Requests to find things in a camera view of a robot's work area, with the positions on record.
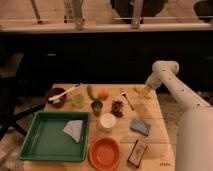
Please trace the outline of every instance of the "orange bowl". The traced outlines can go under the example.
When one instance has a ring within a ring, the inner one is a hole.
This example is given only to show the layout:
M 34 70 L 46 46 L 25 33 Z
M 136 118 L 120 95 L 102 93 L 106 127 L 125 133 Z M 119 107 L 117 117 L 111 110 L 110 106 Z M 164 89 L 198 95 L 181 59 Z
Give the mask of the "orange bowl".
M 113 171 L 117 168 L 120 151 L 117 142 L 109 137 L 95 140 L 89 148 L 92 166 L 100 171 Z
M 67 95 L 63 95 L 62 97 L 59 98 L 59 100 L 54 103 L 54 101 L 49 101 L 49 98 L 54 96 L 54 95 L 58 95 L 63 93 L 65 90 L 63 88 L 60 87 L 56 87 L 56 88 L 52 88 L 50 90 L 47 91 L 46 95 L 45 95 L 45 100 L 47 103 L 53 105 L 54 107 L 62 107 L 66 101 Z

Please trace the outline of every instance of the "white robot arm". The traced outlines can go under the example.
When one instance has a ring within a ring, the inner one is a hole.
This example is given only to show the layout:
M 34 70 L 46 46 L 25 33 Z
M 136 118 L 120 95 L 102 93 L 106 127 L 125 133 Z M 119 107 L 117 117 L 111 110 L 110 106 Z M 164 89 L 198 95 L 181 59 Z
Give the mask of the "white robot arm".
M 213 171 L 213 107 L 175 75 L 175 61 L 157 61 L 146 86 L 157 89 L 163 83 L 184 109 L 176 150 L 176 171 Z

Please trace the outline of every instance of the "green tray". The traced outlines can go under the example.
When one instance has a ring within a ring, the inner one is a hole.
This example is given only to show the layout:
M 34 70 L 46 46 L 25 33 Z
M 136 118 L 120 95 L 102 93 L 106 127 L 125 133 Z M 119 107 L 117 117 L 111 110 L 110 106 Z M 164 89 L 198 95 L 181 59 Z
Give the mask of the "green tray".
M 79 143 L 63 132 L 70 120 L 83 120 Z M 89 113 L 37 112 L 21 147 L 19 159 L 83 161 L 87 151 L 88 130 Z

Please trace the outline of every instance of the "wooden table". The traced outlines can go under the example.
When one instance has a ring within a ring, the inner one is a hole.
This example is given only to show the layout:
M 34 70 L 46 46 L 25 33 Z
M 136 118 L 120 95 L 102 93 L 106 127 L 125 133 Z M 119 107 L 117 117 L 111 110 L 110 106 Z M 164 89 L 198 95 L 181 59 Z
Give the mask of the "wooden table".
M 54 87 L 62 87 L 68 89 L 71 84 L 55 84 Z M 51 105 L 47 104 L 45 111 L 88 111 L 91 114 L 90 128 L 89 128 L 89 140 L 88 147 L 90 143 L 98 137 L 109 136 L 114 138 L 120 147 L 120 163 L 117 171 L 128 171 L 128 170 L 141 170 L 141 171 L 174 171 L 175 170 L 175 151 L 173 148 L 174 142 L 171 142 L 165 127 L 163 116 L 160 110 L 158 99 L 155 91 L 151 91 L 149 94 L 149 99 L 140 99 L 138 94 L 133 90 L 135 86 L 143 85 L 124 85 L 124 84 L 108 84 L 108 85 L 92 85 L 93 92 L 95 95 L 98 94 L 99 90 L 106 89 L 109 91 L 109 97 L 103 102 L 104 106 L 102 113 L 110 112 L 112 100 L 122 100 L 124 103 L 122 118 L 117 119 L 117 123 L 112 132 L 103 132 L 96 127 L 97 117 L 92 113 L 90 107 L 92 100 L 87 95 L 86 85 L 68 94 L 68 101 L 61 108 L 53 108 Z M 120 90 L 125 89 L 128 92 L 128 97 L 130 98 L 132 104 L 135 106 L 136 110 L 132 111 L 127 101 L 120 94 Z M 83 109 L 74 108 L 69 99 L 76 94 L 83 94 L 85 103 Z M 144 137 L 144 140 L 148 143 L 148 149 L 143 156 L 143 160 L 140 164 L 139 169 L 133 169 L 127 165 L 127 158 L 134 146 L 134 143 L 123 143 L 121 142 L 124 136 L 129 136 L 130 138 L 136 138 L 140 134 L 133 132 L 129 129 L 130 121 L 133 118 L 140 118 L 147 123 L 151 124 L 151 129 L 148 137 Z M 25 161 L 24 170 L 31 171 L 93 171 L 95 170 L 88 161 L 86 157 L 85 161 L 81 163 L 72 162 L 47 162 L 47 161 Z

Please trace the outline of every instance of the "white cup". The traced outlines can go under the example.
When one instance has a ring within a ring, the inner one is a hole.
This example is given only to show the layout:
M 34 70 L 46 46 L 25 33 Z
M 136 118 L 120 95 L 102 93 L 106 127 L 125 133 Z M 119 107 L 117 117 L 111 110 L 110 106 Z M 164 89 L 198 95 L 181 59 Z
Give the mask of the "white cup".
M 116 122 L 116 117 L 113 114 L 105 113 L 100 116 L 98 125 L 101 130 L 110 132 L 114 128 Z

